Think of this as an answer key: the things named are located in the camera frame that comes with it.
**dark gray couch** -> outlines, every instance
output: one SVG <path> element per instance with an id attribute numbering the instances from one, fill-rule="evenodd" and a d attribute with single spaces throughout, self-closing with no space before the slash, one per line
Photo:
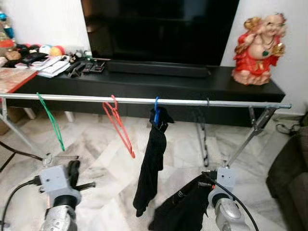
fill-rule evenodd
<path id="1" fill-rule="evenodd" d="M 308 127 L 301 128 L 284 146 L 266 183 L 288 230 L 308 231 Z"/>

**black cloth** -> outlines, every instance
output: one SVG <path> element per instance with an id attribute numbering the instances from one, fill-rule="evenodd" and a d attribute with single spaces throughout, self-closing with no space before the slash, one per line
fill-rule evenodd
<path id="1" fill-rule="evenodd" d="M 155 210 L 152 231 L 199 231 L 208 206 L 211 182 L 203 175 L 193 179 Z"/>
<path id="2" fill-rule="evenodd" d="M 164 132 L 168 128 L 168 123 L 174 123 L 165 108 L 158 107 L 158 109 L 160 110 L 158 125 L 154 123 L 155 111 L 154 109 L 151 110 L 150 122 L 152 123 L 152 129 L 133 201 L 133 205 L 137 209 L 137 217 L 143 214 L 149 202 L 157 194 L 158 171 L 163 170 L 163 154 L 167 145 Z"/>

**white wall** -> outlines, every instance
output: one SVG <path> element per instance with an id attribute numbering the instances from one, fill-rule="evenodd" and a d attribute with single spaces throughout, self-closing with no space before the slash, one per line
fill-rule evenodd
<path id="1" fill-rule="evenodd" d="M 19 43 L 90 47 L 80 0 L 2 2 Z M 245 32 L 243 23 L 247 18 L 277 12 L 285 14 L 289 29 L 282 39 L 286 54 L 272 68 L 272 78 L 286 93 L 284 102 L 294 105 L 285 112 L 303 114 L 303 102 L 308 101 L 308 0 L 240 0 L 221 65 L 235 65 L 234 48 Z"/>
<path id="2" fill-rule="evenodd" d="M 90 49 L 80 0 L 2 0 L 19 43 Z"/>
<path id="3" fill-rule="evenodd" d="M 247 18 L 275 13 L 284 13 L 288 31 L 282 38 L 286 54 L 271 68 L 272 78 L 286 93 L 283 102 L 293 104 L 278 112 L 303 114 L 308 102 L 308 0 L 240 0 L 221 65 L 235 66 L 234 48 Z"/>

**television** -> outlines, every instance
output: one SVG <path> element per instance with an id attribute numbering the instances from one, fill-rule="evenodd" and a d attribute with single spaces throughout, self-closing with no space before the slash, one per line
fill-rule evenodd
<path id="1" fill-rule="evenodd" d="M 92 55 L 220 65 L 239 0 L 81 0 Z"/>

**marble floor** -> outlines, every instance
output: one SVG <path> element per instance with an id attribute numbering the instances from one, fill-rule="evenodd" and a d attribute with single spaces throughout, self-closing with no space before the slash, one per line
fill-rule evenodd
<path id="1" fill-rule="evenodd" d="M 158 193 L 150 202 L 142 217 L 135 216 L 132 206 L 137 181 L 144 157 L 150 128 L 148 119 L 124 117 L 136 158 L 132 159 L 106 116 L 75 114 L 76 121 L 69 123 L 64 113 L 54 112 L 65 151 L 62 152 L 55 138 L 48 117 L 38 114 L 34 120 L 23 119 L 19 127 L 40 147 L 44 153 L 54 156 L 79 155 L 81 166 L 78 184 L 95 181 L 97 187 L 82 191 L 82 201 L 76 208 L 78 230 L 81 231 L 145 231 L 154 209 L 183 185 L 198 176 L 203 167 L 201 148 L 194 123 L 176 122 L 165 132 L 167 149 L 164 169 L 158 176 Z M 237 195 L 249 208 L 261 231 L 286 230 L 275 200 L 266 187 L 267 172 L 276 155 L 288 140 L 288 136 L 275 131 L 274 121 L 253 138 L 232 164 L 236 170 Z M 206 125 L 209 151 L 208 169 L 220 166 L 236 146 L 245 138 L 249 128 Z M 31 152 L 11 131 L 0 137 L 15 149 Z M 10 152 L 0 147 L 0 165 Z M 69 158 L 55 158 L 53 164 L 67 163 Z M 10 192 L 43 169 L 41 162 L 24 156 L 16 156 L 0 173 L 0 213 Z M 7 230 L 39 230 L 47 207 L 46 195 L 37 186 L 21 189 L 13 198 L 6 221 Z M 204 216 L 203 231 L 217 231 L 213 208 Z M 252 227 L 246 217 L 246 223 Z"/>

